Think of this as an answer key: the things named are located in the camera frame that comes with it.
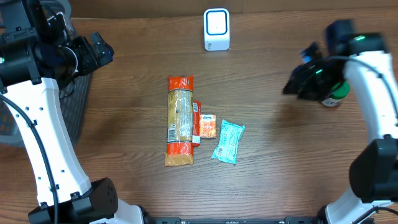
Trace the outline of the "green lidded jar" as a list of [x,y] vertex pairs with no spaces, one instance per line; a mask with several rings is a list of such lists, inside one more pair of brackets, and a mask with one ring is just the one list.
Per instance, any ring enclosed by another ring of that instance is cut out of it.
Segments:
[[344,99],[350,91],[348,82],[336,84],[332,90],[331,94],[328,95],[321,104],[328,107],[338,106],[340,101]]

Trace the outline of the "teal snack pouch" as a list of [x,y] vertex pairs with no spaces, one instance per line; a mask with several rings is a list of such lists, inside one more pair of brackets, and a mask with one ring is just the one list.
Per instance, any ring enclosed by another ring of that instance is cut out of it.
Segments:
[[244,134],[245,125],[230,123],[225,119],[221,122],[219,143],[211,158],[236,165],[239,142]]

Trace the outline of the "orange tissue packet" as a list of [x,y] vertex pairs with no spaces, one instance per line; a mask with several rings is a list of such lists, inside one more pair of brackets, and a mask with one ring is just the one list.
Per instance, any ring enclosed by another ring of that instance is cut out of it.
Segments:
[[216,137],[216,115],[201,114],[200,115],[200,137],[215,138]]

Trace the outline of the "thin red snack stick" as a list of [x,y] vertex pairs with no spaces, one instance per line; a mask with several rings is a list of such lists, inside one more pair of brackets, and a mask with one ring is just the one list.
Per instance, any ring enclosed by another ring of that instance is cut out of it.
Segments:
[[201,115],[201,102],[193,102],[193,136],[192,144],[194,147],[198,147],[201,144],[200,137],[200,115]]

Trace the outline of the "red snack package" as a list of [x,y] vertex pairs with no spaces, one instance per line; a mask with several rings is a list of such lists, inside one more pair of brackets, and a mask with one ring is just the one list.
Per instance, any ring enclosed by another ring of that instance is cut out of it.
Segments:
[[169,77],[165,165],[193,164],[193,76]]

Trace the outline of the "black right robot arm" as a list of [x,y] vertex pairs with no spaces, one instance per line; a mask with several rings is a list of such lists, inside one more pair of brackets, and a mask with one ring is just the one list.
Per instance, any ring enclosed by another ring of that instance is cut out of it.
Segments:
[[350,19],[325,29],[329,55],[317,43],[302,51],[282,90],[302,100],[325,101],[344,83],[355,92],[368,130],[368,146],[349,168],[349,189],[316,217],[287,217],[286,223],[372,223],[379,211],[396,214],[397,83],[392,55],[380,33],[358,33]]

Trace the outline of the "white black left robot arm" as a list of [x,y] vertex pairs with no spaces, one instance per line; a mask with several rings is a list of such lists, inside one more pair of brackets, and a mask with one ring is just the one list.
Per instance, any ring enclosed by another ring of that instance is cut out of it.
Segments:
[[114,50],[94,32],[69,34],[62,12],[46,17],[45,1],[2,1],[1,100],[9,108],[32,165],[38,206],[31,223],[132,223],[151,219],[119,199],[111,179],[91,181],[73,149],[60,90],[113,61]]

